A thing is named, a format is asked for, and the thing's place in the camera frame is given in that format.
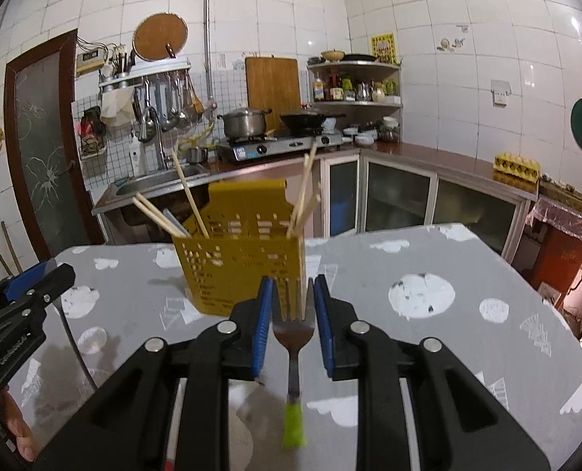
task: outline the fork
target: fork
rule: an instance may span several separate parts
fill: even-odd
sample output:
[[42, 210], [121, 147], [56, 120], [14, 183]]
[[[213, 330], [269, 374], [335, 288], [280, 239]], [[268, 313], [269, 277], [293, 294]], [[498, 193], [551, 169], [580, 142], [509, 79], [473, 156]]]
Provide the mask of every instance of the fork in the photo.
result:
[[302, 313], [301, 285], [301, 281], [298, 279], [295, 289], [295, 319], [292, 319], [289, 280], [285, 281], [286, 319], [282, 317], [280, 303], [274, 301], [271, 304], [273, 335], [289, 351], [289, 392], [287, 393], [284, 435], [284, 445], [286, 447], [299, 447], [304, 446], [306, 443], [302, 424], [298, 356], [300, 350], [309, 342], [315, 332], [315, 299], [313, 295], [313, 280], [309, 279], [306, 306], [304, 313]]

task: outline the plastic sheet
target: plastic sheet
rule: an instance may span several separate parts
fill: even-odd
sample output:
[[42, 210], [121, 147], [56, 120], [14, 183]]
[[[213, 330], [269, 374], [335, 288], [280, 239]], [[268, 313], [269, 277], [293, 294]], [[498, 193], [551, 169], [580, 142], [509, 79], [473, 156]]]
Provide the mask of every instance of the plastic sheet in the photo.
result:
[[552, 225], [564, 234], [582, 241], [582, 213], [563, 203], [540, 195], [526, 216], [526, 224], [532, 225], [533, 220]]

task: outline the egg carton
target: egg carton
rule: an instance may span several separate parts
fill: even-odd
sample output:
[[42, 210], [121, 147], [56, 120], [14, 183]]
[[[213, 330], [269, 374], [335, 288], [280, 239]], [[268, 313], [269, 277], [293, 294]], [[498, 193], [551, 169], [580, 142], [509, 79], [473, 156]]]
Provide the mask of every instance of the egg carton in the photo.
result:
[[540, 179], [541, 166], [533, 160], [514, 153], [503, 152], [494, 159], [494, 170], [536, 183]]

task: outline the brown door frame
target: brown door frame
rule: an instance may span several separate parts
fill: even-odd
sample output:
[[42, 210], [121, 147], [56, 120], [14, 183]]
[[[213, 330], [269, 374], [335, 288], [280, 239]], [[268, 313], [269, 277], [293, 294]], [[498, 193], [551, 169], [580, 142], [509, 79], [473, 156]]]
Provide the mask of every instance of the brown door frame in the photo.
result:
[[16, 127], [16, 78], [29, 65], [55, 53], [60, 53], [58, 95], [60, 97], [60, 124], [64, 157], [67, 164], [73, 164], [73, 167], [69, 169], [67, 175], [71, 180], [78, 211], [82, 215], [82, 221], [89, 241], [92, 244], [104, 243], [104, 237], [102, 236], [99, 223], [91, 214], [88, 193], [86, 193], [86, 188], [84, 187], [84, 177], [82, 176], [82, 169], [80, 168], [80, 159], [78, 157], [74, 135], [75, 130], [73, 128], [73, 116], [71, 114], [71, 103], [75, 99], [75, 78], [73, 73], [75, 71], [75, 45], [77, 37], [78, 31], [73, 30], [48, 40], [15, 58], [5, 68], [4, 127], [8, 166], [10, 168], [10, 177], [13, 181], [14, 196], [19, 205], [20, 216], [23, 224], [25, 224], [25, 229], [27, 230], [27, 235], [34, 248], [36, 257], [40, 261], [52, 258], [52, 255], [36, 220], [36, 214], [32, 201], [29, 198], [29, 190], [23, 174]]

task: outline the cutting board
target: cutting board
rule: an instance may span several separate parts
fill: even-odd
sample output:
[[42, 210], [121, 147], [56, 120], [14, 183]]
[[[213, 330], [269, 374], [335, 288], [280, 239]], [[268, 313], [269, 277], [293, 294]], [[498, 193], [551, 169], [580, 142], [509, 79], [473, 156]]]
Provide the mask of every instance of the cutting board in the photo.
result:
[[280, 115], [302, 109], [300, 75], [295, 58], [245, 59], [248, 83], [248, 105], [260, 110], [271, 109], [267, 115], [267, 130], [282, 126]]

